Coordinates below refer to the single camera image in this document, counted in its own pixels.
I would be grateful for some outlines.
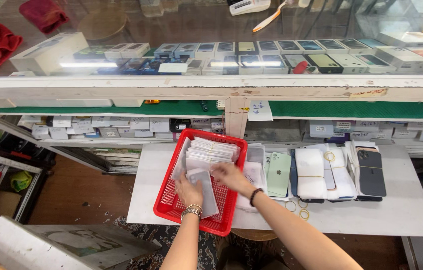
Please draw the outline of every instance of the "wooden floor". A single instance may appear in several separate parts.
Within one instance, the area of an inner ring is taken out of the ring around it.
[[[53,171],[29,224],[111,224],[127,215],[135,177],[105,176],[63,156],[56,157]],[[393,270],[407,264],[400,237],[327,236],[364,269]],[[276,248],[286,252],[283,258],[291,269],[299,269],[284,246]]]

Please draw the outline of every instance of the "cardboard box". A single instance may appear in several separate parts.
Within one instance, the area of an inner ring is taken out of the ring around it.
[[[73,54],[88,47],[82,33],[60,33],[10,58],[18,71],[49,76],[60,63],[73,60]]]

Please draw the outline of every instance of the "white remote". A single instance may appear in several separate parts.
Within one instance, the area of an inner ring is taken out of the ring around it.
[[[260,12],[270,8],[271,0],[243,0],[230,6],[232,16]]]

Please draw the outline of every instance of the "green shelf liner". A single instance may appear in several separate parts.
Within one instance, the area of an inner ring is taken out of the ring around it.
[[[423,103],[363,101],[269,101],[273,116],[423,119]]]
[[[10,107],[0,108],[0,114],[145,114],[219,116],[224,111],[216,108],[216,101],[207,100],[208,111],[203,111],[198,100],[162,100],[159,104],[141,107]]]

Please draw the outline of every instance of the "white table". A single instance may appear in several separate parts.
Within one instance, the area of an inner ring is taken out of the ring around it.
[[[158,196],[176,144],[143,147],[127,222],[178,225],[155,216]],[[286,145],[292,149],[298,145]],[[323,233],[380,236],[423,236],[423,189],[407,151],[402,146],[380,148],[387,196],[382,202],[308,204],[308,222]],[[260,214],[235,211],[232,228],[271,230]]]

